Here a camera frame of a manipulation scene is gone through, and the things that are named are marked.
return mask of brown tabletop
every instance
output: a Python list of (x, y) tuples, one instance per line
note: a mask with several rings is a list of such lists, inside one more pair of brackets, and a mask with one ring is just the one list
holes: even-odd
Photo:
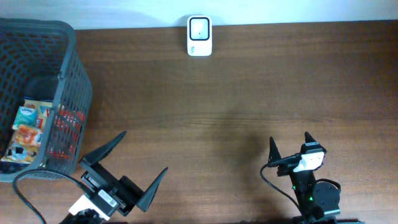
[[(77, 31), (94, 97), (80, 156), (121, 131), (102, 162), (145, 189), (169, 171), (147, 213), (112, 221), (231, 223), (299, 215), (259, 175), (273, 136), (282, 156), (304, 132), (328, 153), (316, 178), (342, 185), (339, 218), (398, 220), (398, 22), (213, 28), (213, 54), (190, 57), (185, 28)], [(73, 175), (80, 178), (78, 166)], [(277, 169), (264, 175), (294, 195)], [(24, 180), (49, 223), (82, 194), (66, 180)], [(0, 183), (1, 223), (38, 223)]]

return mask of white wall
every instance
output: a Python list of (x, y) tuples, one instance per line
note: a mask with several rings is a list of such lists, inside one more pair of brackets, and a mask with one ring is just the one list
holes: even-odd
[(0, 0), (0, 17), (61, 20), (75, 29), (398, 19), (398, 0)]

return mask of basket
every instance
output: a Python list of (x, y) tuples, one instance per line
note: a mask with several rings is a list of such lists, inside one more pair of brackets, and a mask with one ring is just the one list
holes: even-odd
[[(34, 161), (22, 170), (2, 167), (1, 182), (29, 169), (75, 171), (93, 90), (75, 50), (72, 27), (59, 21), (0, 19), (0, 152), (5, 153), (19, 106), (31, 83), (36, 97), (51, 97), (42, 142)], [(51, 174), (31, 178), (57, 179)]]

